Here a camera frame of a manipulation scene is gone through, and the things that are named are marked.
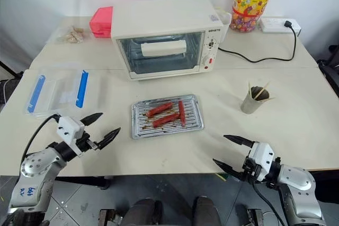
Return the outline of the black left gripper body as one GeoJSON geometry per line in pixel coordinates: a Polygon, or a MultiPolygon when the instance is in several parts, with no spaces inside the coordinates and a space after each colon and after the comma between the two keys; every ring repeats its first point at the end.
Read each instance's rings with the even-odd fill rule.
{"type": "Polygon", "coordinates": [[[101,149],[98,142],[92,141],[90,135],[84,131],[82,136],[75,142],[75,154],[82,155],[88,150],[98,150],[101,149]]]}

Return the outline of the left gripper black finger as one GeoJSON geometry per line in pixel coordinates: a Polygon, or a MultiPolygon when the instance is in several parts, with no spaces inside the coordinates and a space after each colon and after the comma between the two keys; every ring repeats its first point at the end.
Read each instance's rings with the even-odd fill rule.
{"type": "Polygon", "coordinates": [[[103,140],[100,141],[99,143],[97,143],[97,148],[98,149],[103,149],[107,145],[109,145],[115,139],[115,137],[119,134],[120,130],[121,130],[121,128],[117,128],[115,130],[112,130],[108,134],[106,134],[104,136],[103,140]]]}
{"type": "Polygon", "coordinates": [[[81,122],[85,125],[85,126],[89,126],[92,123],[94,123],[98,118],[100,118],[103,115],[102,112],[98,112],[98,113],[93,113],[91,115],[88,115],[84,118],[81,119],[81,122]]]}

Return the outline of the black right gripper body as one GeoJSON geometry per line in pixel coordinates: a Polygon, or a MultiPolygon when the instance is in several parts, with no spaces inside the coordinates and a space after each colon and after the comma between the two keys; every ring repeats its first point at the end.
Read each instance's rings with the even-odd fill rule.
{"type": "Polygon", "coordinates": [[[254,159],[246,157],[243,164],[244,174],[250,184],[255,183],[259,175],[259,165],[254,159]]]}

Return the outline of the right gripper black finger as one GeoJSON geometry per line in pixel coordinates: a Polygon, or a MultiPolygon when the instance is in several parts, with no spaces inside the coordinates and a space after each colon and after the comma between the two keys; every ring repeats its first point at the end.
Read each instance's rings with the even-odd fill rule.
{"type": "Polygon", "coordinates": [[[243,173],[242,172],[238,172],[238,171],[233,170],[233,168],[230,165],[228,165],[228,164],[226,164],[222,161],[216,160],[214,158],[212,160],[225,173],[232,175],[233,177],[237,178],[238,180],[243,180],[243,173]]]}
{"type": "Polygon", "coordinates": [[[253,141],[248,140],[248,139],[243,138],[243,137],[240,137],[238,135],[225,134],[225,135],[223,135],[223,137],[230,140],[231,142],[238,144],[238,145],[245,145],[245,146],[250,147],[250,148],[252,148],[253,144],[254,144],[253,141]]]}

